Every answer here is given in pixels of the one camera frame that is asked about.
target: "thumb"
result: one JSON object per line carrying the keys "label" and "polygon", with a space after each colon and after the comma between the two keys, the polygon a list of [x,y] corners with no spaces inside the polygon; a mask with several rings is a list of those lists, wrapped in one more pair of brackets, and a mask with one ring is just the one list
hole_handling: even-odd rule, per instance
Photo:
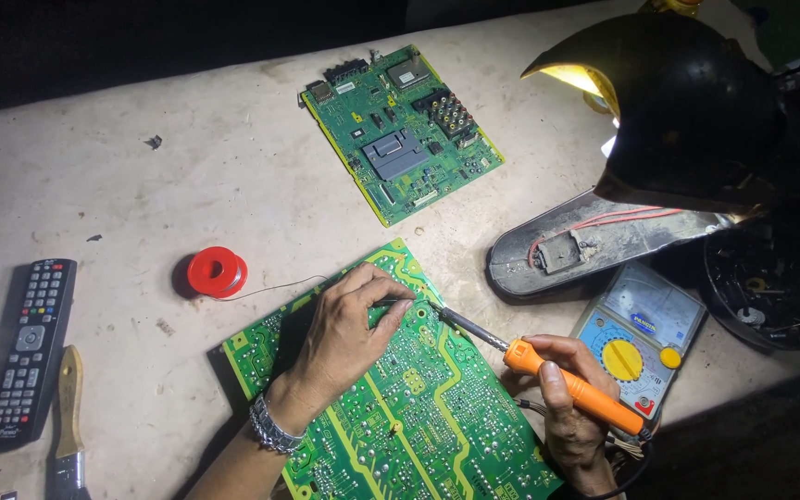
{"label": "thumb", "polygon": [[403,316],[412,306],[413,301],[408,299],[394,302],[394,305],[379,319],[379,324],[375,326],[372,336],[381,337],[386,343],[391,338],[391,335],[394,335],[397,331],[397,328],[400,327]]}
{"label": "thumb", "polygon": [[561,369],[554,361],[546,361],[539,367],[539,385],[542,399],[553,415],[572,411],[572,396],[563,380]]}

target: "remote control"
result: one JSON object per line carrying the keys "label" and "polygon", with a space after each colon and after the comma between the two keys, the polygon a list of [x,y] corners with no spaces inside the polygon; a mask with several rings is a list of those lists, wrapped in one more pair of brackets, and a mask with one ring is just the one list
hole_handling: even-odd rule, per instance
{"label": "remote control", "polygon": [[29,266],[23,307],[0,376],[0,452],[42,435],[57,390],[75,273],[76,263],[69,259]]}

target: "multimeter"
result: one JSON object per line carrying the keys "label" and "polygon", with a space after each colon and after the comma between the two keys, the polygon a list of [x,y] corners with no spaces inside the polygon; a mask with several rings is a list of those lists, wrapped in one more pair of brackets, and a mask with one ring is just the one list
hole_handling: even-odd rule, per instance
{"label": "multimeter", "polygon": [[638,262],[622,265],[573,329],[619,383],[619,402],[655,424],[706,307]]}

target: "tv main board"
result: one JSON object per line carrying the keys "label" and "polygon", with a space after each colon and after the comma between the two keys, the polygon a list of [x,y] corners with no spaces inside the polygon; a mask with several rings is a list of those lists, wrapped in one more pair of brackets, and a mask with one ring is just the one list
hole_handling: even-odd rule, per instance
{"label": "tv main board", "polygon": [[505,162],[413,45],[324,77],[301,99],[385,227]]}
{"label": "tv main board", "polygon": [[[541,500],[558,488],[539,437],[493,370],[428,306],[443,299],[403,240],[362,261],[418,300],[385,354],[307,427],[283,469],[294,499]],[[222,344],[248,399],[294,362],[324,289],[314,287]],[[387,309],[371,309],[370,325]]]}

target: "finger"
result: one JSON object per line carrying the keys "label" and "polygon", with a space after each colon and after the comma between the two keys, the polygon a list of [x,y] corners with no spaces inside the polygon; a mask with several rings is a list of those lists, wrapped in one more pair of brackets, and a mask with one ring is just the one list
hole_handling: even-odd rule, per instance
{"label": "finger", "polygon": [[398,299],[412,300],[415,298],[415,294],[412,290],[408,289],[406,285],[401,285],[394,281],[390,277],[374,278],[353,293],[365,307],[371,307],[375,301],[381,301],[388,295]]}
{"label": "finger", "polygon": [[397,328],[400,327],[400,323],[403,321],[403,316],[412,306],[413,301],[410,300],[394,302],[394,305],[385,312],[384,316],[379,320],[379,324],[372,330],[372,337],[384,342],[384,345],[387,346],[391,335],[396,333]]}
{"label": "finger", "polygon": [[542,363],[539,367],[539,386],[542,389],[545,407],[555,417],[555,421],[572,414],[572,396],[557,363],[554,361]]}
{"label": "finger", "polygon": [[335,288],[341,295],[349,294],[375,278],[390,279],[390,275],[375,267],[371,262],[361,262],[357,267],[350,269],[335,285]]}
{"label": "finger", "polygon": [[579,339],[557,335],[528,335],[523,337],[532,344],[539,356],[555,361],[558,365],[576,372],[588,383],[609,396],[619,395],[619,386]]}

